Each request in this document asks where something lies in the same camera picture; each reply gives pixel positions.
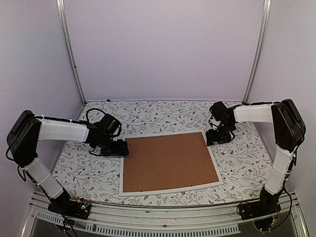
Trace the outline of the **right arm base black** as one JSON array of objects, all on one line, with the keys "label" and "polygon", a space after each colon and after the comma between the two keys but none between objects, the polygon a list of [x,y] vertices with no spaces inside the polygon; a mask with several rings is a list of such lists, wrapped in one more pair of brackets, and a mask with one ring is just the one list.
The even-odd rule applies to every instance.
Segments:
[{"label": "right arm base black", "polygon": [[270,231],[274,227],[279,218],[280,211],[281,206],[278,198],[275,199],[271,195],[262,196],[255,202],[241,202],[237,206],[237,214],[241,216],[242,220],[258,218],[271,214],[270,217],[258,219],[254,222],[255,228],[262,232]]}]

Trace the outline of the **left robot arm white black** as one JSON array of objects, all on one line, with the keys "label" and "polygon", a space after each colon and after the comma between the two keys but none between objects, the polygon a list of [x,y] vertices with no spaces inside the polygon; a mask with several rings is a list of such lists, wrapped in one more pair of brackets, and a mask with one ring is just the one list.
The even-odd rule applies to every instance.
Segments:
[{"label": "left robot arm white black", "polygon": [[62,214],[70,214],[73,202],[65,188],[53,177],[51,169],[67,141],[100,149],[99,157],[125,157],[126,141],[119,139],[122,124],[104,113],[97,122],[35,115],[24,110],[9,131],[6,158],[17,164],[48,196]]}]

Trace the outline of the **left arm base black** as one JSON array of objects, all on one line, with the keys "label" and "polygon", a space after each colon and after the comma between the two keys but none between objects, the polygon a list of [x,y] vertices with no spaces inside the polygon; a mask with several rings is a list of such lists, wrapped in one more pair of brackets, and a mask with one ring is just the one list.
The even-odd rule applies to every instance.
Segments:
[{"label": "left arm base black", "polygon": [[91,210],[91,203],[83,198],[71,200],[68,195],[51,198],[48,210],[59,213],[62,216],[87,220]]}]

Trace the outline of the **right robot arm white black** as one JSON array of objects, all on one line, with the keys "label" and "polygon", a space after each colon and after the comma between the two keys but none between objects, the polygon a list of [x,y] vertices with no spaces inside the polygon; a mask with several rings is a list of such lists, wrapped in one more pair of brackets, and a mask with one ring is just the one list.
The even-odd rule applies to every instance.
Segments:
[{"label": "right robot arm white black", "polygon": [[206,143],[225,144],[233,140],[237,124],[244,122],[270,124],[275,156],[267,182],[261,189],[255,211],[266,215],[274,208],[284,183],[296,164],[298,148],[305,140],[306,125],[292,99],[238,104],[227,107],[222,101],[209,109],[217,125],[206,132]]}]

